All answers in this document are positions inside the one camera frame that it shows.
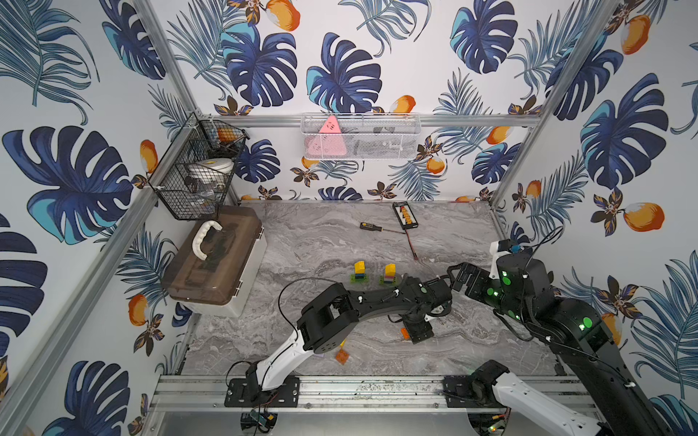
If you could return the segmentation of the lime long base lego brick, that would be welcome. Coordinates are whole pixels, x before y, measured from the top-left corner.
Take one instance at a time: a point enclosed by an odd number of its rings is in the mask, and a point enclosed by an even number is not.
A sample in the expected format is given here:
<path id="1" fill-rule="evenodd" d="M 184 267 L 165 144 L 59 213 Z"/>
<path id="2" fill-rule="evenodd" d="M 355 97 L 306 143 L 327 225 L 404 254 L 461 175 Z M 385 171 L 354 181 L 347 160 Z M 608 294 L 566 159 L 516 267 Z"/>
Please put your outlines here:
<path id="1" fill-rule="evenodd" d="M 351 283 L 367 283 L 369 281 L 368 276 L 365 277 L 363 280 L 356 280 L 354 279 L 354 274 L 351 275 L 350 277 Z"/>

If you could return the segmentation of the brown square lego brick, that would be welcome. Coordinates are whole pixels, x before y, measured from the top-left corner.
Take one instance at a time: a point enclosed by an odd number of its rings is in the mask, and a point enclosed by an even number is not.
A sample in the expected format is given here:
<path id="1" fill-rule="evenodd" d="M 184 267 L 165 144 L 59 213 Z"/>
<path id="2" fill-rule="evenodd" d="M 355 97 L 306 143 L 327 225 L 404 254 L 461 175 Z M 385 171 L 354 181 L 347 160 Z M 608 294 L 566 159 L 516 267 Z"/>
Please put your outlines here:
<path id="1" fill-rule="evenodd" d="M 346 362 L 348 361 L 349 357 L 350 357 L 350 355 L 348 352 L 346 352 L 345 350 L 340 350 L 336 354 L 336 361 L 338 361 L 338 363 L 340 363 L 341 365 L 345 365 Z"/>

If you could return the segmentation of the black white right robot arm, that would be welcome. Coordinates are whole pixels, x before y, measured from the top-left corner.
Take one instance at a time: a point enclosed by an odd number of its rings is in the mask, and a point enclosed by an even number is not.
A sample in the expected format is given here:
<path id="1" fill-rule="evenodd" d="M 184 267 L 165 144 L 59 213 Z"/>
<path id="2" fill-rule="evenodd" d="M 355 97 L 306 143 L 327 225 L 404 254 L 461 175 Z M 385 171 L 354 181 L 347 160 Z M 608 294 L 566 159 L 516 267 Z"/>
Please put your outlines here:
<path id="1" fill-rule="evenodd" d="M 671 430 L 634 378 L 613 335 L 594 308 L 556 294 L 545 265 L 494 243 L 492 268 L 460 263 L 448 269 L 451 287 L 518 321 L 560 356 L 590 393 L 615 435 L 668 435 Z"/>

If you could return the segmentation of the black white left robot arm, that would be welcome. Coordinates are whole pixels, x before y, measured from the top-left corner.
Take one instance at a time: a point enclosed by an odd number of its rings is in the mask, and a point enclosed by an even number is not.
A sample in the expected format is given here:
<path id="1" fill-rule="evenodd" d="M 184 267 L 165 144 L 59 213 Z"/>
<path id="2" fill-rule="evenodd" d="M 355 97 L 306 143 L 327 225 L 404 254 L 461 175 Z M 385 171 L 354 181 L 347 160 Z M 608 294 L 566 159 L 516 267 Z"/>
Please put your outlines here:
<path id="1" fill-rule="evenodd" d="M 396 287 L 369 292 L 349 291 L 333 283 L 305 305 L 294 332 L 271 355 L 252 363 L 243 379 L 226 383 L 228 408 L 292 408 L 297 405 L 299 379 L 292 372 L 313 354 L 338 349 L 361 321 L 396 316 L 409 340 L 434 336 L 432 319 L 450 314 L 452 291 L 443 278 L 423 282 L 405 276 Z"/>

